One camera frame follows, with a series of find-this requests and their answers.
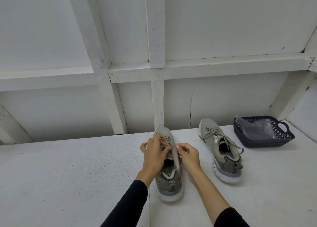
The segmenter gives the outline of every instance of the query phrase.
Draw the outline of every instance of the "sneaker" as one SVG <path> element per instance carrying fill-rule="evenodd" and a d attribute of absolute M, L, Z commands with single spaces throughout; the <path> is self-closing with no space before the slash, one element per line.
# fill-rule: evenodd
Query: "sneaker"
<path fill-rule="evenodd" d="M 209 118 L 200 121 L 199 137 L 212 152 L 212 168 L 217 178 L 228 184 L 241 182 L 243 166 L 240 154 L 244 152 L 244 149 L 238 147 L 224 134 L 215 121 Z"/>
<path fill-rule="evenodd" d="M 179 200 L 184 193 L 182 168 L 179 163 L 177 149 L 172 133 L 166 127 L 158 127 L 154 131 L 154 135 L 155 133 L 163 134 L 167 138 L 165 142 L 172 146 L 172 151 L 167 154 L 161 172 L 155 177 L 156 187 L 163 202 L 174 202 Z"/>

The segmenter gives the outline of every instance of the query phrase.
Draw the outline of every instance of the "basket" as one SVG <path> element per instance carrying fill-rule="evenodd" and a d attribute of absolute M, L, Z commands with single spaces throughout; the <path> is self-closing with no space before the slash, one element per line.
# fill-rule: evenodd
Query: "basket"
<path fill-rule="evenodd" d="M 245 136 L 241 126 L 236 123 L 236 118 L 233 120 L 233 130 L 241 143 L 248 148 L 262 148 L 262 147 L 279 147 L 295 138 L 295 135 L 289 130 L 289 126 L 285 122 L 278 121 L 271 116 L 259 116 L 259 117 L 242 117 L 248 122 L 255 122 L 261 119 L 269 119 L 271 121 L 272 128 L 277 136 L 277 139 L 265 139 L 265 140 L 251 140 Z M 285 125 L 287 132 L 284 132 L 278 125 Z"/>

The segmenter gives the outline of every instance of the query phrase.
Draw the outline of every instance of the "sleeve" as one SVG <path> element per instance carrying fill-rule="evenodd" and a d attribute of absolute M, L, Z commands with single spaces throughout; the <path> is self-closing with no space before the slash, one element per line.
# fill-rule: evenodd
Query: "sleeve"
<path fill-rule="evenodd" d="M 242 216 L 234 209 L 227 208 L 217 217 L 214 227 L 250 227 Z"/>
<path fill-rule="evenodd" d="M 133 181 L 101 227 L 135 227 L 140 219 L 146 200 L 146 185 L 140 180 Z"/>

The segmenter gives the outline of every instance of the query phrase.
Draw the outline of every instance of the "person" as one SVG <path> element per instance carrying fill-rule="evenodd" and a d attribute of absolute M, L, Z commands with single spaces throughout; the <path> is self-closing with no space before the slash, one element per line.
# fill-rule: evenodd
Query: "person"
<path fill-rule="evenodd" d="M 166 140 L 165 136 L 156 133 L 154 139 L 150 138 L 146 143 L 141 144 L 140 149 L 144 153 L 143 167 L 101 227 L 137 225 L 147 200 L 147 189 L 163 167 L 167 153 L 172 150 L 164 140 Z M 201 169 L 198 150 L 186 143 L 176 144 L 176 147 L 188 178 L 196 187 L 212 225 L 249 227 Z"/>

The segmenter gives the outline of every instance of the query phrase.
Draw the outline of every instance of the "plastic bag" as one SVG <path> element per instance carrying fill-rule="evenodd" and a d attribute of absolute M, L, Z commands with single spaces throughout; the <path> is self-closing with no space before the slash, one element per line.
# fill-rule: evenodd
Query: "plastic bag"
<path fill-rule="evenodd" d="M 249 122 L 236 116 L 236 123 L 240 125 L 243 133 L 251 140 L 277 139 L 269 119 Z"/>

